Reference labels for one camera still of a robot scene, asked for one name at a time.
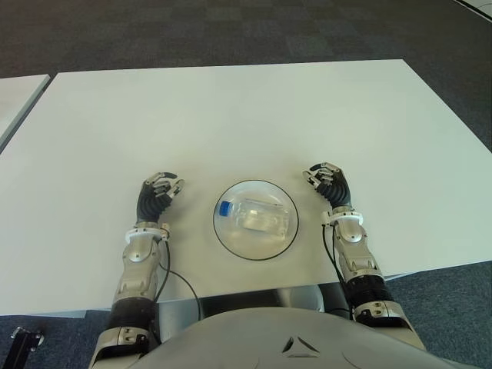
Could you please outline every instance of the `clear plastic bottle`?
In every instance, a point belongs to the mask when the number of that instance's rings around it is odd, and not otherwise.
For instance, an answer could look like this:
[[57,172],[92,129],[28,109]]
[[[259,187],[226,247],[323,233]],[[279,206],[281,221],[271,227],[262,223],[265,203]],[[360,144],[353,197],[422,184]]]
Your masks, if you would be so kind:
[[245,198],[239,202],[221,202],[219,215],[230,218],[236,227],[274,234],[284,238],[289,225],[289,211],[282,204]]

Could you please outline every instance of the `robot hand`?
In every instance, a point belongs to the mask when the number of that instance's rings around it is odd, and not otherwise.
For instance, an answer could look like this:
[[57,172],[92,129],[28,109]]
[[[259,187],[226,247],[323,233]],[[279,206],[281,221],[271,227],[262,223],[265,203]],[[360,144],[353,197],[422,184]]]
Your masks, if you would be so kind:
[[180,179],[171,186],[171,182],[166,179],[176,179],[177,177],[173,173],[164,171],[158,172],[144,181],[137,202],[138,223],[142,221],[157,223],[161,213],[171,204],[174,196],[185,185],[185,181]]
[[337,166],[324,162],[313,165],[310,171],[303,171],[302,175],[311,184],[317,193],[326,198],[333,209],[340,206],[351,206],[351,191],[348,188],[344,172]]

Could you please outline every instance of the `gray carpet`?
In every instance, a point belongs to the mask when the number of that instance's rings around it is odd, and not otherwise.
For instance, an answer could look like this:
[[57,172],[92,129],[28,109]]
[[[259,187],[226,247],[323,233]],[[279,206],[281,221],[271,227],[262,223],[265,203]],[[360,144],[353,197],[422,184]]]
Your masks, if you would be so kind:
[[[402,58],[492,150],[492,24],[452,0],[0,0],[0,78],[93,69]],[[430,352],[492,368],[491,263],[390,283]],[[0,318],[83,368],[106,313]]]

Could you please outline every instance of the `robotic arm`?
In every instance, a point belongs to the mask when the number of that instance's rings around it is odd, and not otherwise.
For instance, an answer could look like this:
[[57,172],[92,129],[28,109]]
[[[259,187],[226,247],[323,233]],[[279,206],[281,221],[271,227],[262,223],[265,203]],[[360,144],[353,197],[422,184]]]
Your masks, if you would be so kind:
[[[351,205],[351,193],[343,171],[330,163],[314,165],[303,176],[331,204],[332,212],[322,214],[323,239],[332,228],[333,248],[341,267],[340,283],[358,323],[373,327],[415,347],[425,349],[401,306],[394,301],[384,277],[367,247],[362,214]],[[334,263],[334,255],[327,253]]]
[[167,242],[169,227],[158,227],[161,213],[183,188],[185,181],[159,172],[144,181],[137,202],[137,222],[127,232],[123,274],[111,306],[108,326],[101,333],[89,367],[104,360],[124,361],[127,367],[158,342],[157,268],[160,244]]

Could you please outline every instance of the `black joint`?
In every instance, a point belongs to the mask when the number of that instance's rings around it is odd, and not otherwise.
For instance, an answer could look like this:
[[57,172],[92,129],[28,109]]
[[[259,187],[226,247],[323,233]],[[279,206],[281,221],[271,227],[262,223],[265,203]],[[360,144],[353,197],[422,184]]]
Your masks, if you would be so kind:
[[408,323],[400,317],[373,317],[369,310],[363,310],[356,318],[357,323],[368,327],[395,327],[411,329]]
[[147,298],[124,298],[111,307],[107,329],[136,327],[149,330],[157,317],[158,306]]
[[391,293],[378,275],[362,275],[347,282],[347,299],[354,307],[372,301],[394,301]]
[[147,354],[149,352],[149,340],[142,334],[137,336],[134,344],[104,347],[100,350],[94,362],[113,357],[123,357],[135,354]]

